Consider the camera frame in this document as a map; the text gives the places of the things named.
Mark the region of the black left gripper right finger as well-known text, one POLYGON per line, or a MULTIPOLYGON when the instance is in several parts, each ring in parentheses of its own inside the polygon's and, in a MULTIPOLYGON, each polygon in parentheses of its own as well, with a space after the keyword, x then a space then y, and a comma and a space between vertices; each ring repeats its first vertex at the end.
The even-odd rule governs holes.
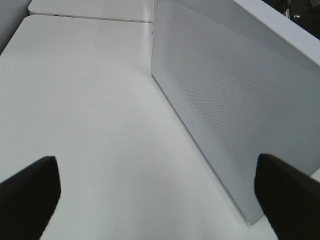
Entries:
POLYGON ((279 240, 320 238, 320 183, 283 160, 258 156, 254 193, 279 240))

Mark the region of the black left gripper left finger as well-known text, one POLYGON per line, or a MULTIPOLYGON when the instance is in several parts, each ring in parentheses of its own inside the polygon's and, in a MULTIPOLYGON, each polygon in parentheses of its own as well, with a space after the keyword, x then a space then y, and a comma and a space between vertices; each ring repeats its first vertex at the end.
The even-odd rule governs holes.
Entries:
POLYGON ((45 156, 0 184, 0 238, 39 240, 61 197, 55 156, 45 156))

